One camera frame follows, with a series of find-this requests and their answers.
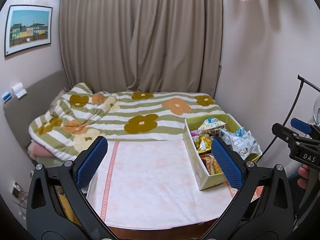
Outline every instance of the bedspread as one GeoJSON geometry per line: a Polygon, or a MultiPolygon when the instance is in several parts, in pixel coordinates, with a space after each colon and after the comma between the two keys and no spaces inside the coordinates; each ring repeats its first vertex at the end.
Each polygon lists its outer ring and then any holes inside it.
{"type": "Polygon", "coordinates": [[[203,93],[92,93],[77,84],[29,126],[34,141],[61,160],[74,160],[101,135],[109,141],[179,140],[184,119],[223,113],[203,93]]]}
{"type": "Polygon", "coordinates": [[[108,226],[160,230],[218,218],[236,192],[228,183],[199,191],[183,140],[109,142],[87,199],[108,226]]]}

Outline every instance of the black rod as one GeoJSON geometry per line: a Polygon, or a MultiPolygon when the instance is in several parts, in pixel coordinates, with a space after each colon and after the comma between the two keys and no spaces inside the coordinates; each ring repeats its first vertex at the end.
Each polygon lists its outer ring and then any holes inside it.
{"type": "Polygon", "coordinates": [[[317,90],[318,92],[320,92],[320,88],[318,88],[316,85],[312,84],[311,82],[309,82],[308,80],[305,80],[303,77],[301,77],[300,75],[298,75],[298,79],[303,81],[304,83],[306,83],[307,85],[309,85],[310,87],[314,88],[315,90],[317,90]]]}

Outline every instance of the wall socket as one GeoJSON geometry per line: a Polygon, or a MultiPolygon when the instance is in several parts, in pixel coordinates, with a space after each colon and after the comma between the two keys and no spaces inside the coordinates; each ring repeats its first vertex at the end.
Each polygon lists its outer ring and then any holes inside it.
{"type": "Polygon", "coordinates": [[[16,183],[13,182],[12,183],[12,188],[11,188],[11,194],[15,197],[15,198],[19,198],[19,193],[22,192],[22,188],[21,186],[16,183]]]}

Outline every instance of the pillow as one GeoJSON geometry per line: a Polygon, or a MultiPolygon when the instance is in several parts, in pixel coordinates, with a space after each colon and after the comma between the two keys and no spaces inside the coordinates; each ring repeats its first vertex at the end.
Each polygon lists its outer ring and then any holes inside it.
{"type": "Polygon", "coordinates": [[[59,100],[60,97],[62,97],[65,93],[67,92],[66,88],[63,88],[59,94],[55,97],[55,99],[51,102],[48,111],[50,111],[51,109],[54,109],[57,105],[57,101],[59,100]]]}

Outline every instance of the white sheet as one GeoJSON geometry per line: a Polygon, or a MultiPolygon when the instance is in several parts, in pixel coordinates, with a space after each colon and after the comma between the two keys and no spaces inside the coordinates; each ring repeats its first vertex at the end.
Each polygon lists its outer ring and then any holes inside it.
{"type": "Polygon", "coordinates": [[[198,190],[183,140],[109,142],[87,199],[108,226],[153,230],[218,218],[234,194],[198,190]]]}

